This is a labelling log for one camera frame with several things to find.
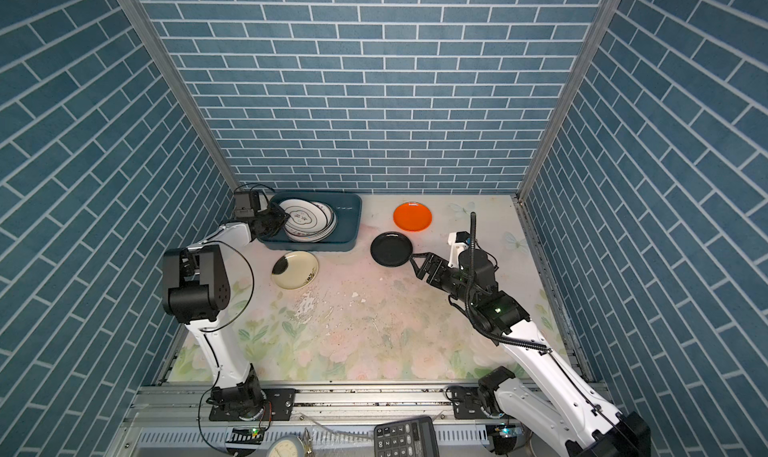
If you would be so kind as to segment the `orange small plate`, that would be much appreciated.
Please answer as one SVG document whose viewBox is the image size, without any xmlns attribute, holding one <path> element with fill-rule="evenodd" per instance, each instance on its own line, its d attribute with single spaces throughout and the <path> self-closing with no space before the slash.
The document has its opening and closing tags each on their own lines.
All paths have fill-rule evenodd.
<svg viewBox="0 0 768 457">
<path fill-rule="evenodd" d="M 419 202 L 405 202 L 393 212 L 394 223 L 402 230 L 417 232 L 428 228 L 433 220 L 431 210 Z"/>
</svg>

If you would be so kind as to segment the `white plate orange sunburst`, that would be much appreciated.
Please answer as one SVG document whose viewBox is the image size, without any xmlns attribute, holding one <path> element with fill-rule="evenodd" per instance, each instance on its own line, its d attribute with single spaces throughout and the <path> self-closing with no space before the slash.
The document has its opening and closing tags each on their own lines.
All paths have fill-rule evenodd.
<svg viewBox="0 0 768 457">
<path fill-rule="evenodd" d="M 284 206 L 284 208 L 290 215 L 284 230 L 291 241 L 319 242 L 336 230 L 336 214 L 325 203 L 297 200 L 295 204 Z"/>
</svg>

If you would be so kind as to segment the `white plate cloud emblem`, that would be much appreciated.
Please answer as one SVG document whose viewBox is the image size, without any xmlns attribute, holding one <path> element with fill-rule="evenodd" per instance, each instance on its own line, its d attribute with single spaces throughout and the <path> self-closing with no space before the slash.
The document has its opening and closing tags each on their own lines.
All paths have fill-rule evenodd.
<svg viewBox="0 0 768 457">
<path fill-rule="evenodd" d="M 325 204 L 292 198 L 283 200 L 279 206 L 288 215 L 285 230 L 290 235 L 314 236 L 331 224 L 331 211 Z"/>
</svg>

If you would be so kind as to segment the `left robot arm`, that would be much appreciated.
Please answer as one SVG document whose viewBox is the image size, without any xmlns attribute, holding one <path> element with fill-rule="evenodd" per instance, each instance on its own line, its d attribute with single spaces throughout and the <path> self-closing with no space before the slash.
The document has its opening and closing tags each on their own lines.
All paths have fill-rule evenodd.
<svg viewBox="0 0 768 457">
<path fill-rule="evenodd" d="M 214 377 L 210 390 L 216 406 L 259 406 L 264 401 L 253 365 L 240 350 L 230 316 L 232 288 L 225 260 L 243 259 L 242 248 L 255 238 L 271 237 L 288 215 L 272 202 L 262 184 L 234 191 L 233 217 L 205 238 L 169 249 L 162 258 L 162 307 L 197 341 Z"/>
</svg>

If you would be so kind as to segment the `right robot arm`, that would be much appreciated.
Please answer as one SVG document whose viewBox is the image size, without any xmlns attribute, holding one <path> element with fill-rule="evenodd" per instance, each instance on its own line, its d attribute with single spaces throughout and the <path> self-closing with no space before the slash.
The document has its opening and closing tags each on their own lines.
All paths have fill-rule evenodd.
<svg viewBox="0 0 768 457">
<path fill-rule="evenodd" d="M 500 366 L 478 382 L 484 412 L 517 419 L 560 456 L 650 455 L 645 420 L 620 411 L 570 367 L 522 305 L 499 288 L 481 251 L 462 251 L 456 267 L 431 252 L 413 254 L 410 263 L 418 279 L 446 292 L 472 328 L 508 352 L 539 389 L 532 394 Z"/>
</svg>

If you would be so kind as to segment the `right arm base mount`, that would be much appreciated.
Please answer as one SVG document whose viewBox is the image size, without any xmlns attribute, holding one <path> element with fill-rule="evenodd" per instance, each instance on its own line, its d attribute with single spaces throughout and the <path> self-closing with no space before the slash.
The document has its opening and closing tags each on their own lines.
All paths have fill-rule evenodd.
<svg viewBox="0 0 768 457">
<path fill-rule="evenodd" d="M 501 410 L 495 395 L 496 388 L 485 385 L 450 385 L 444 395 L 458 420 L 511 419 Z"/>
</svg>

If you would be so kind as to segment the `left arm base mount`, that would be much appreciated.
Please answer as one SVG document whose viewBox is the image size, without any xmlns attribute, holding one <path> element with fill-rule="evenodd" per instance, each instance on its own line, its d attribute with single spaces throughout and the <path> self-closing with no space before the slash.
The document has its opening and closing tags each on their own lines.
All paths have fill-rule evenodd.
<svg viewBox="0 0 768 457">
<path fill-rule="evenodd" d="M 255 398 L 236 394 L 226 399 L 207 397 L 206 404 L 211 407 L 211 421 L 280 422 L 290 420 L 296 394 L 294 388 L 267 388 Z"/>
</svg>

